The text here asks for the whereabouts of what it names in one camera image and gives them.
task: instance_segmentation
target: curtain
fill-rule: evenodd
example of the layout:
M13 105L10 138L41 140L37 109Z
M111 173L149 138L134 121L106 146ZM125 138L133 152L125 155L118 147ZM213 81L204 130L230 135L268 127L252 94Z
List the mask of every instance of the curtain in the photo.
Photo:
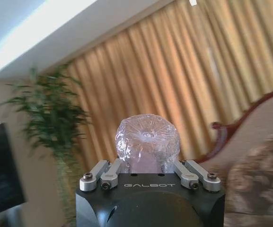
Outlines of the curtain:
M141 113L172 122L180 158L197 158L213 146L212 122L232 123L273 90L273 0L197 2L176 0L71 63L92 121L87 169L114 160L121 120Z

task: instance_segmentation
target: bolt head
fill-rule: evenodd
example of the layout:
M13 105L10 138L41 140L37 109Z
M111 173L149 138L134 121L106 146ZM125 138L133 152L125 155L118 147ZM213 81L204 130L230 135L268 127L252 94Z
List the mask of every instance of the bolt head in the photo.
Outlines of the bolt head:
M217 175L215 173L208 173L208 178L209 179L216 179Z
M85 173L83 177L84 179L88 180L88 179L92 179L93 175L92 173Z
M198 183L197 182L191 182L190 187L191 187L191 189L196 190L196 189L198 189Z
M111 188L111 184L109 182L103 182L101 185L101 189L103 191L108 191Z

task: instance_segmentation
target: beige wall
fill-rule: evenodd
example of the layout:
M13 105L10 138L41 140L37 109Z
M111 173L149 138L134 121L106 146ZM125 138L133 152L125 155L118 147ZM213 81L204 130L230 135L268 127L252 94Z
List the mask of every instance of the beige wall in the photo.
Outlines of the beige wall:
M0 103L11 96L11 89L0 81ZM64 215L56 192L56 168L53 158L48 155L40 160L44 152L39 148L35 155L28 156L30 146L20 134L20 126L26 119L21 113L0 107L0 122L5 123L12 146L13 156L23 186L27 202L22 205L22 218L25 227L60 227Z

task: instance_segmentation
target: floral cushion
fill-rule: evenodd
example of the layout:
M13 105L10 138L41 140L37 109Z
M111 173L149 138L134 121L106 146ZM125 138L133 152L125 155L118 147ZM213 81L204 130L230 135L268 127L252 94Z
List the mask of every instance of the floral cushion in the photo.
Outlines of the floral cushion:
M241 223L232 226L273 223L273 138L235 163L229 171L226 188L227 226L231 226L230 222Z

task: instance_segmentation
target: potted plant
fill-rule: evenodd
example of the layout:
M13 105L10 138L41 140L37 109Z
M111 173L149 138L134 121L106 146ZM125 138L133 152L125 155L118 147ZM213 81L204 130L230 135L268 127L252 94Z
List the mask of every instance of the potted plant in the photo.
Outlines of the potted plant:
M77 94L69 83L80 82L67 74L68 65L51 73L38 75L31 70L31 82L11 84L14 96L2 103L25 112L28 120L22 132L32 149L49 148L58 173L58 193L70 226L75 225L75 188L83 170L76 159L78 138L83 134L79 126L87 124L87 113L75 104Z

